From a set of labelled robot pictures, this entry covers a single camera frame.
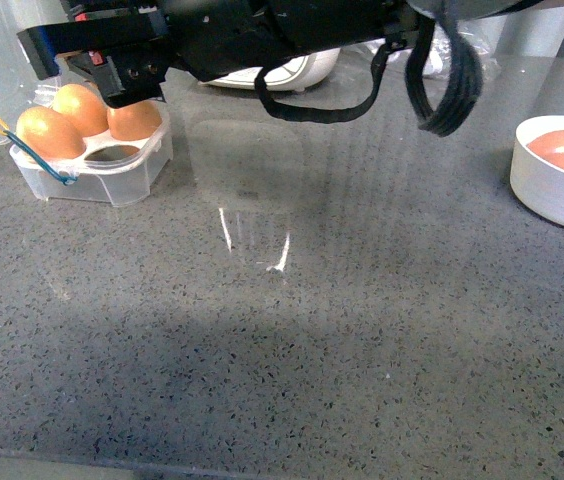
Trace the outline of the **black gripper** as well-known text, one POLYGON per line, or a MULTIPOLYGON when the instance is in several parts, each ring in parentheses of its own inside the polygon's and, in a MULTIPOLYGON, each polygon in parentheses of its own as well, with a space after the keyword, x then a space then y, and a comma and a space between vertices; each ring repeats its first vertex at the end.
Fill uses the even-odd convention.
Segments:
POLYGON ((266 32, 266 1, 65 1, 63 23, 17 38, 40 79, 59 62, 119 108, 161 96, 169 69, 209 82, 252 64, 251 33, 266 32))

